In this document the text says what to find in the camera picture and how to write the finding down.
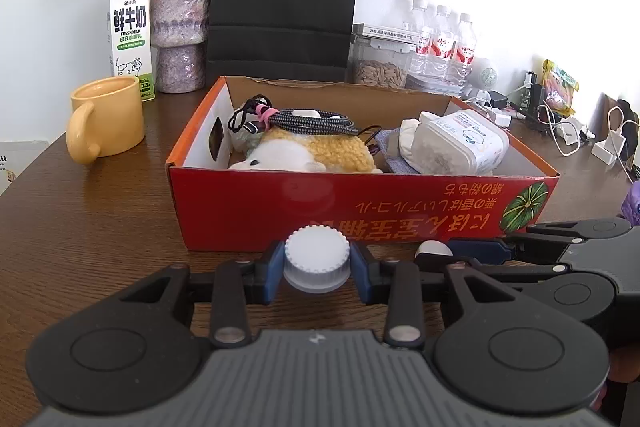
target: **red cardboard box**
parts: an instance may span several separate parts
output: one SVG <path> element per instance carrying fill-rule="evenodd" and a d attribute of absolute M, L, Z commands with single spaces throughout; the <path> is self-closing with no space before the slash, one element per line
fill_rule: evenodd
<path fill-rule="evenodd" d="M 358 241 L 496 237 L 535 222 L 558 183 L 555 169 L 511 135 L 494 176 L 230 171 L 230 161 L 240 158 L 234 158 L 226 123 L 234 108 L 258 93 L 277 108 L 345 114 L 359 128 L 393 129 L 422 110 L 444 115 L 468 108 L 455 98 L 411 90 L 219 78 L 166 162 L 190 250 L 262 251 L 309 224 L 329 225 Z M 219 144 L 213 155 L 212 136 Z"/>

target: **round white device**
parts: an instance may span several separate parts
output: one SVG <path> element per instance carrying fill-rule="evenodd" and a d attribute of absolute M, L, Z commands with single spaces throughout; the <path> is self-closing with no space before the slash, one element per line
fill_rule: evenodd
<path fill-rule="evenodd" d="M 289 235 L 284 278 L 307 293 L 335 290 L 349 278 L 349 241 L 331 227 L 312 225 Z"/>
<path fill-rule="evenodd" d="M 498 70 L 488 58 L 475 58 L 471 65 L 468 82 L 476 89 L 491 91 L 498 83 Z"/>
<path fill-rule="evenodd" d="M 418 250 L 415 252 L 414 257 L 417 257 L 419 253 L 437 253 L 439 255 L 453 255 L 453 252 L 447 245 L 445 245 L 444 243 L 441 243 L 440 241 L 436 241 L 435 239 L 430 239 L 428 241 L 424 241 L 423 243 L 420 243 L 420 247 L 418 247 Z"/>

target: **mug handle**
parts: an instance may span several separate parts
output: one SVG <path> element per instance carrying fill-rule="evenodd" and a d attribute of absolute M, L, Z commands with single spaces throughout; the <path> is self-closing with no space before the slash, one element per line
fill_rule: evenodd
<path fill-rule="evenodd" d="M 84 102 L 69 119 L 66 126 L 66 148 L 74 162 L 87 165 L 100 154 L 97 143 L 89 143 L 86 139 L 86 122 L 94 111 L 93 102 Z"/>

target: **green label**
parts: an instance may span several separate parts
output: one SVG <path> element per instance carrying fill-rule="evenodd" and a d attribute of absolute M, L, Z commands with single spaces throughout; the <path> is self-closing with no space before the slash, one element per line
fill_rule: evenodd
<path fill-rule="evenodd" d="M 137 48 L 139 46 L 144 46 L 145 45 L 145 41 L 141 40 L 141 41 L 131 41 L 131 42 L 126 42 L 125 44 L 118 44 L 118 49 L 120 51 L 122 50 L 130 50 L 132 48 Z"/>
<path fill-rule="evenodd" d="M 138 78 L 140 79 L 140 97 L 142 97 L 142 101 L 153 100 L 156 97 L 153 74 L 140 74 Z"/>

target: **cow illustration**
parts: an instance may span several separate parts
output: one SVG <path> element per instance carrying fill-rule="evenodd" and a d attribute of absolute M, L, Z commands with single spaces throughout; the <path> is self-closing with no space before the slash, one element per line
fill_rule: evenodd
<path fill-rule="evenodd" d="M 118 75 L 122 76 L 123 74 L 132 74 L 133 76 L 138 76 L 140 73 L 140 68 L 142 67 L 142 60 L 139 58 L 134 58 L 131 62 L 126 62 L 124 64 L 119 64 L 118 60 L 120 58 L 116 58 L 116 68 L 118 68 Z"/>

